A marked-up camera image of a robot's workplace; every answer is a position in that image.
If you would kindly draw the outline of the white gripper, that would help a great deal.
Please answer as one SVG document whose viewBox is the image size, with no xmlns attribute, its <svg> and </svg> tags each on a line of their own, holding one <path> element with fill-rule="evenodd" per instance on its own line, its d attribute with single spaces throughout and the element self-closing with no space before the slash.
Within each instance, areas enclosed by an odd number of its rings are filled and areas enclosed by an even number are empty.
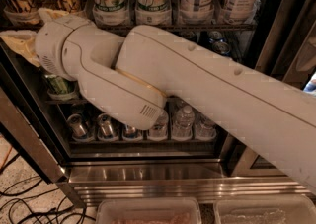
<svg viewBox="0 0 316 224">
<path fill-rule="evenodd" d="M 39 8 L 38 13 L 45 24 L 37 33 L 9 30 L 0 32 L 0 38 L 35 67 L 41 65 L 49 73 L 74 81 L 63 67 L 62 48 L 71 33 L 92 22 L 62 10 Z"/>
</svg>

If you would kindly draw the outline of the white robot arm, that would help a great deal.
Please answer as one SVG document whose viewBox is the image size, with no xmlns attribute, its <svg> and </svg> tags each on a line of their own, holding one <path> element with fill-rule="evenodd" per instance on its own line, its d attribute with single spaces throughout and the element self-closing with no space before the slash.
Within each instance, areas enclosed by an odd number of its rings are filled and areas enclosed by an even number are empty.
<svg viewBox="0 0 316 224">
<path fill-rule="evenodd" d="M 153 26 L 121 37 L 66 15 L 36 32 L 0 36 L 137 129 L 152 127 L 168 97 L 177 96 L 316 193 L 316 99 L 295 87 Z"/>
</svg>

